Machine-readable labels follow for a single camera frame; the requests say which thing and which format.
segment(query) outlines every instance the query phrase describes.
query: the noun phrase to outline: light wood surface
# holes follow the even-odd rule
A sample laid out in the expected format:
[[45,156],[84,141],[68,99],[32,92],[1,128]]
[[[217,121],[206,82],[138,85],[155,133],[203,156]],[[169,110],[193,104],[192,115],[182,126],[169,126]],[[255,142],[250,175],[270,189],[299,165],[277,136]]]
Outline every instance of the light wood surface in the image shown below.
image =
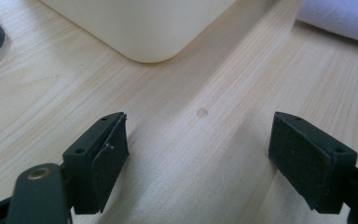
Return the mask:
[[358,151],[358,42],[296,21],[299,4],[239,0],[179,55],[143,64],[39,1],[0,1],[0,200],[124,111],[131,155],[104,213],[75,223],[344,223],[348,207],[310,211],[267,157],[275,111]]

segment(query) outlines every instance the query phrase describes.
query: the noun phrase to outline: white plastic bin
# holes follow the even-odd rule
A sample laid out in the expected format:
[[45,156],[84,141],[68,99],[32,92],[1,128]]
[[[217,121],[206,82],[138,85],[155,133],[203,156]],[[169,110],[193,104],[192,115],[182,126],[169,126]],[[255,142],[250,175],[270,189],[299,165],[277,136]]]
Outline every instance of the white plastic bin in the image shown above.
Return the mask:
[[183,49],[235,0],[42,0],[134,61]]

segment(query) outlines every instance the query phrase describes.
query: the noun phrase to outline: purple cloth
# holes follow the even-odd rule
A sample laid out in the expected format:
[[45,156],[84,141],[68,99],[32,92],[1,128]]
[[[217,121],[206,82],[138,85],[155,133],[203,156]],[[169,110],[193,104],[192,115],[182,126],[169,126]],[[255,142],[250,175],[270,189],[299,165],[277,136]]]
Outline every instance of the purple cloth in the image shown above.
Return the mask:
[[297,19],[358,40],[358,0],[303,0]]

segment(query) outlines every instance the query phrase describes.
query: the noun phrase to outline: wood grain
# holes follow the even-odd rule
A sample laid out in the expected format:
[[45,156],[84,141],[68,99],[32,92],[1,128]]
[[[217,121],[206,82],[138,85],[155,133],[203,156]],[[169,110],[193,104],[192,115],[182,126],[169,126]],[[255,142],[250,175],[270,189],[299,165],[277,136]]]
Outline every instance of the wood grain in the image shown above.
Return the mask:
[[163,63],[128,60],[36,0],[0,1],[0,200],[98,118],[128,114],[106,210],[75,223],[343,223],[309,210],[267,157],[274,111],[358,151],[358,42],[238,0]]

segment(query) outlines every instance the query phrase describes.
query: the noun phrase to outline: wooden table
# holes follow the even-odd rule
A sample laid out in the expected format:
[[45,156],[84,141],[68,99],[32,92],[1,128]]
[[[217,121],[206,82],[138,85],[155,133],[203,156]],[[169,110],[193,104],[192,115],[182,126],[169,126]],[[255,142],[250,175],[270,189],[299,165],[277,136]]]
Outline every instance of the wooden table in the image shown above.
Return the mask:
[[0,200],[124,111],[131,155],[104,213],[75,223],[344,223],[348,207],[310,211],[267,156],[275,111],[358,151],[358,42],[296,21],[299,4],[239,0],[144,64],[37,0],[0,1]]

